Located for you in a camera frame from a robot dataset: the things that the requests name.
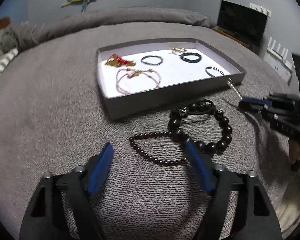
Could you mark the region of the grey shallow tray box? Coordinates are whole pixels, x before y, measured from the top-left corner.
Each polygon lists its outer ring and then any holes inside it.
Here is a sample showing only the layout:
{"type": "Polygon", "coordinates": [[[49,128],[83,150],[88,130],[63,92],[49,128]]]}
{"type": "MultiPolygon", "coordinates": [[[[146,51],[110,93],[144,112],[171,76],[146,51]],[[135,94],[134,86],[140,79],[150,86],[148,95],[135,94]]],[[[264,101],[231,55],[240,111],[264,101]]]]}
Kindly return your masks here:
{"type": "Polygon", "coordinates": [[[97,83],[111,119],[190,100],[239,85],[245,76],[230,57],[195,38],[125,42],[96,52],[97,83]]]}

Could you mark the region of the white wall hook rack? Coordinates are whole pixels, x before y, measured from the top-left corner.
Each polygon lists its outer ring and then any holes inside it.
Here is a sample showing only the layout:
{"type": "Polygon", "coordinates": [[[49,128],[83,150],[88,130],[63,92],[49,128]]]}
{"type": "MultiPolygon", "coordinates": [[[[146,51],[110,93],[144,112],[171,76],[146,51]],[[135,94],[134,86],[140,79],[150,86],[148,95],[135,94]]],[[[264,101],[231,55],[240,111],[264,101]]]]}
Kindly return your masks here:
{"type": "Polygon", "coordinates": [[[271,11],[260,6],[260,5],[256,5],[254,3],[249,3],[249,8],[250,9],[253,9],[253,10],[256,10],[264,15],[267,15],[268,17],[271,17],[271,11]]]}

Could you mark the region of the black television screen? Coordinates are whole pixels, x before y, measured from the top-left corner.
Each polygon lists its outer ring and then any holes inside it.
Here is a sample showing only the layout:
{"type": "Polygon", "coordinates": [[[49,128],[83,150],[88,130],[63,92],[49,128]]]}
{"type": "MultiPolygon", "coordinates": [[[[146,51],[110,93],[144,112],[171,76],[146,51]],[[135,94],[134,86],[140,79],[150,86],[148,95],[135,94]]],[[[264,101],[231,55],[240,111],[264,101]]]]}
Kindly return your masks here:
{"type": "Polygon", "coordinates": [[[217,26],[260,46],[268,16],[249,7],[221,0],[217,26]]]}

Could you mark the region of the grey rolled duvet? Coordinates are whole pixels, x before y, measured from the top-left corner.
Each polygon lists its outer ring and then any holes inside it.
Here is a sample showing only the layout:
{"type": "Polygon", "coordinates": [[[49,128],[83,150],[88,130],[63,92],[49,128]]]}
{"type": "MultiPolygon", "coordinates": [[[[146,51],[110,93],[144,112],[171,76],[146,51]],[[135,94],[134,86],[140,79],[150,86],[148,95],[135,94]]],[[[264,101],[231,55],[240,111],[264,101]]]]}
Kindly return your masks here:
{"type": "Polygon", "coordinates": [[[124,7],[82,12],[52,23],[10,24],[2,33],[0,50],[3,53],[14,48],[23,51],[84,29],[133,22],[181,23],[210,29],[216,26],[213,18],[194,11],[151,6],[124,7]]]}

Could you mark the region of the white pearl hair clip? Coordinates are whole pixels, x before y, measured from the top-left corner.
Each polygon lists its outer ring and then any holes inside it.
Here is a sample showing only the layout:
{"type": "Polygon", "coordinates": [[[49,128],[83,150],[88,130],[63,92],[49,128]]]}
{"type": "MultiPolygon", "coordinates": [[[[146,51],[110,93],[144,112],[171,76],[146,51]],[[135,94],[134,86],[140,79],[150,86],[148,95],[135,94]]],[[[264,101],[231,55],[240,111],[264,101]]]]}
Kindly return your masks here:
{"type": "Polygon", "coordinates": [[[234,84],[234,82],[232,81],[232,79],[228,78],[227,84],[236,93],[236,95],[238,96],[238,98],[242,101],[243,100],[243,95],[238,90],[238,88],[236,87],[236,85],[234,84]]]}

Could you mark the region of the white wifi router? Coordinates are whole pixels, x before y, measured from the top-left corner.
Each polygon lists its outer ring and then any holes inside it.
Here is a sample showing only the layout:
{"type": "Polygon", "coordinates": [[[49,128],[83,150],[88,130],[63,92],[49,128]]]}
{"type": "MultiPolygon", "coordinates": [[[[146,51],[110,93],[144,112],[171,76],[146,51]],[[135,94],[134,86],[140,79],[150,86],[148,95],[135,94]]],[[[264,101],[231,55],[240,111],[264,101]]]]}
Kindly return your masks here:
{"type": "Polygon", "coordinates": [[[282,47],[281,43],[277,43],[276,40],[270,36],[263,59],[277,72],[283,81],[290,84],[293,67],[287,60],[288,52],[289,50],[286,47],[282,47]]]}

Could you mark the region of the grey white striped pillow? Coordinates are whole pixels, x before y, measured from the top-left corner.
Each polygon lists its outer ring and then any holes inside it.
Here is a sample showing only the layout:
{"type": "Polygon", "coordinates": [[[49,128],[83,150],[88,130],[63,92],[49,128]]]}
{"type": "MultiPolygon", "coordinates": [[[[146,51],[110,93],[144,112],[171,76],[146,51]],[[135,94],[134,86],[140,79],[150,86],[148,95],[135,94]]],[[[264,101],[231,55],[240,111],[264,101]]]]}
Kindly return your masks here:
{"type": "Polygon", "coordinates": [[[19,54],[17,48],[11,49],[8,53],[0,57],[0,76],[5,71],[10,62],[19,54]]]}

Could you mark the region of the wooden tv stand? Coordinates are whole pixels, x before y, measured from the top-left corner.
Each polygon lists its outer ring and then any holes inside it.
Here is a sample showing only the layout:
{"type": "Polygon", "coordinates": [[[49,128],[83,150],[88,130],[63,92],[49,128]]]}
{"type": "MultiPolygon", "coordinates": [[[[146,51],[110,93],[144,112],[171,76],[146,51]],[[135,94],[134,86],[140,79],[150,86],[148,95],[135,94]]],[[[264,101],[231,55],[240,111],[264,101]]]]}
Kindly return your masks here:
{"type": "Polygon", "coordinates": [[[249,49],[250,51],[254,51],[254,47],[252,44],[249,44],[247,42],[241,41],[239,38],[236,38],[234,35],[228,33],[227,31],[224,31],[220,28],[213,28],[213,30],[237,43],[239,43],[240,45],[244,46],[245,48],[249,49]]]}

